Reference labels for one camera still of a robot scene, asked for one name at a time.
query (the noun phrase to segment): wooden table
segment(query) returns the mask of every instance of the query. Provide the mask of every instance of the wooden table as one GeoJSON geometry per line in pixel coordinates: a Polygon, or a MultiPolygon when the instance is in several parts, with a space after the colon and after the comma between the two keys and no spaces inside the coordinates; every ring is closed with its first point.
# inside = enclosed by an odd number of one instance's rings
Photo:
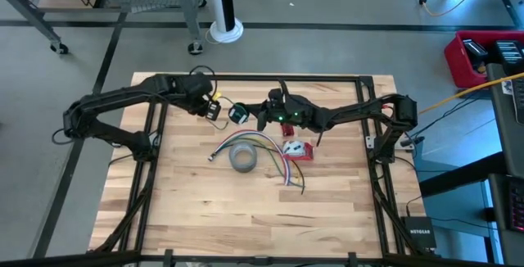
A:
{"type": "MultiPolygon", "coordinates": [[[[132,84],[150,75],[135,73],[132,84]]],[[[377,96],[395,92],[392,76],[373,79],[377,96]]],[[[287,84],[291,93],[319,106],[357,102],[352,83],[287,84]]],[[[277,87],[276,81],[219,81],[219,91],[235,102],[262,102],[277,87]]],[[[230,107],[226,101],[222,105],[225,110],[230,107]]],[[[142,130],[147,108],[147,104],[126,108],[121,128],[142,130]]],[[[215,123],[221,125],[227,118],[223,111],[215,123]]],[[[251,118],[242,126],[230,124],[220,131],[202,118],[169,107],[142,253],[163,255],[165,249],[174,249],[177,255],[195,256],[344,257],[354,251],[361,258],[382,257],[361,123],[327,131],[315,149],[314,161],[299,162],[306,183],[303,196],[300,188],[283,186],[264,151],[259,151],[257,166],[248,174],[231,168],[227,152],[213,162],[207,160],[229,134],[255,128],[256,120],[251,118]]],[[[295,131],[301,141],[315,143],[318,137],[309,130],[295,131]]],[[[283,140],[279,124],[268,124],[264,132],[277,143],[283,140]]],[[[113,158],[126,154],[127,148],[115,149],[113,158]]],[[[397,156],[412,161],[406,152],[397,156]]],[[[110,167],[90,248],[100,245],[124,216],[134,166],[128,158],[110,167]]],[[[417,176],[402,161],[391,164],[391,175],[403,215],[406,202],[420,196],[417,176]]],[[[420,199],[409,206],[412,214],[424,215],[420,199]]],[[[390,250],[395,251],[391,222],[384,216],[390,250]]]]}

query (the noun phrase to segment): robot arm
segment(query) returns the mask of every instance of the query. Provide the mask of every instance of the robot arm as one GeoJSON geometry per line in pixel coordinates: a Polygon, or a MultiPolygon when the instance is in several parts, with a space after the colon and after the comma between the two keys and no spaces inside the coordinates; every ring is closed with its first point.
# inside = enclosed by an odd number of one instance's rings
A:
{"type": "MultiPolygon", "coordinates": [[[[337,124],[356,120],[375,119],[387,126],[387,131],[375,138],[372,156],[377,161],[392,162],[395,143],[403,132],[417,125],[417,103],[409,97],[391,94],[364,103],[343,106],[336,109],[319,107],[307,98],[290,94],[286,83],[279,81],[281,88],[269,91],[269,98],[261,104],[235,103],[229,117],[236,123],[246,116],[237,116],[242,110],[257,117],[257,129],[264,130],[266,123],[277,121],[302,129],[320,133],[317,145],[324,131],[337,124]],[[382,113],[382,106],[393,105],[393,116],[382,113]]],[[[139,85],[121,88],[97,95],[82,97],[64,113],[64,134],[69,138],[100,138],[110,143],[128,147],[136,161],[150,161],[156,155],[151,145],[150,135],[140,131],[130,133],[117,127],[104,124],[97,116],[141,102],[167,102],[182,108],[191,115],[208,120],[216,120],[220,105],[210,95],[213,86],[210,79],[202,73],[194,75],[153,75],[139,85]]]]}
{"type": "Polygon", "coordinates": [[[82,97],[64,112],[64,134],[69,138],[100,138],[128,147],[136,161],[149,161],[155,155],[150,136],[143,132],[130,133],[104,124],[97,116],[141,102],[168,102],[191,115],[216,120],[220,111],[211,100],[213,86],[202,73],[194,75],[153,75],[140,84],[102,94],[82,97]]]}
{"type": "Polygon", "coordinates": [[[397,140],[402,133],[410,131],[418,123],[417,103],[406,96],[391,94],[364,103],[327,109],[314,105],[303,96],[290,94],[286,83],[282,80],[279,83],[281,88],[269,91],[268,100],[261,104],[236,104],[257,118],[259,131],[264,130],[266,123],[273,121],[299,126],[320,133],[318,146],[323,132],[337,124],[366,119],[379,120],[387,127],[387,131],[375,138],[372,156],[377,161],[391,163],[397,140]],[[391,117],[382,113],[386,104],[392,105],[391,117]]]}

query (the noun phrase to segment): red tool box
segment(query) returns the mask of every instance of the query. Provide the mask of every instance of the red tool box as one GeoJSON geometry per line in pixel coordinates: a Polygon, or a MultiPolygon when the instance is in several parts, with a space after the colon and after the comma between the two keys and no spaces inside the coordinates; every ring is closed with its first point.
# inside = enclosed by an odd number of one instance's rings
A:
{"type": "Polygon", "coordinates": [[[493,30],[463,30],[457,32],[455,38],[445,48],[445,59],[455,85],[459,88],[471,88],[487,81],[486,74],[480,74],[473,69],[464,47],[463,40],[470,38],[489,51],[498,40],[517,40],[524,43],[522,31],[493,31],[493,30]]]}

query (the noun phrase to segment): gray duct tape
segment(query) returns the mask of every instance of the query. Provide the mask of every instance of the gray duct tape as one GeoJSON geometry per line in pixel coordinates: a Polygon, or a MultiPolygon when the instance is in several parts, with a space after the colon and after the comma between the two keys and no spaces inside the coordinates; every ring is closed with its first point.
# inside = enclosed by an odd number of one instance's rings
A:
{"type": "Polygon", "coordinates": [[[229,161],[231,161],[231,166],[240,173],[247,173],[253,170],[256,166],[256,149],[253,145],[247,142],[239,142],[233,145],[229,150],[229,161]],[[244,164],[239,164],[237,162],[237,155],[240,152],[248,152],[251,154],[251,159],[244,164]]]}

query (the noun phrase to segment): concrete floor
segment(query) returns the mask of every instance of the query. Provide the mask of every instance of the concrete floor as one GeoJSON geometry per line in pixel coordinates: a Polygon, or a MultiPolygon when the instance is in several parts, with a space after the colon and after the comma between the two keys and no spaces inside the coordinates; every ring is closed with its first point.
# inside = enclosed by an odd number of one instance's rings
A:
{"type": "MultiPolygon", "coordinates": [[[[433,11],[443,11],[457,1],[428,0],[428,4],[433,11]]],[[[515,6],[519,1],[512,0],[515,6]]],[[[441,18],[428,16],[417,0],[235,0],[235,6],[237,17],[245,22],[512,25],[500,0],[467,0],[441,18]]],[[[201,21],[211,20],[208,10],[201,13],[201,21]]],[[[48,20],[116,18],[116,14],[46,15],[48,20]]],[[[21,20],[21,16],[0,0],[0,20],[21,20]]],[[[182,19],[178,14],[150,13],[128,20],[182,19]]],[[[0,27],[0,260],[25,258],[32,253],[69,151],[67,146],[53,145],[51,134],[61,127],[61,113],[91,92],[112,29],[56,31],[70,48],[70,55],[51,53],[46,39],[33,28],[0,27]]],[[[188,71],[199,64],[218,72],[391,74],[398,92],[408,94],[422,108],[454,94],[443,54],[453,37],[454,33],[437,32],[247,29],[237,43],[206,45],[203,55],[191,57],[186,52],[190,40],[185,29],[124,29],[104,90],[127,86],[135,71],[188,71]]],[[[420,127],[447,108],[422,116],[420,127]]],[[[102,119],[118,124],[120,117],[121,111],[116,111],[102,119]]],[[[425,133],[422,158],[455,167],[499,150],[493,118],[488,101],[464,108],[425,133]],[[488,133],[490,141],[477,141],[480,132],[488,133]]],[[[86,141],[49,248],[50,256],[86,250],[110,158],[111,147],[92,139],[86,141]]],[[[428,213],[457,217],[453,216],[456,211],[439,206],[446,202],[432,201],[428,213]]],[[[457,215],[469,220],[469,214],[457,215]]],[[[486,259],[482,238],[468,235],[467,243],[478,245],[477,251],[455,253],[456,248],[450,246],[465,243],[465,234],[439,231],[443,256],[486,259]]],[[[474,229],[462,231],[480,235],[474,229]]]]}

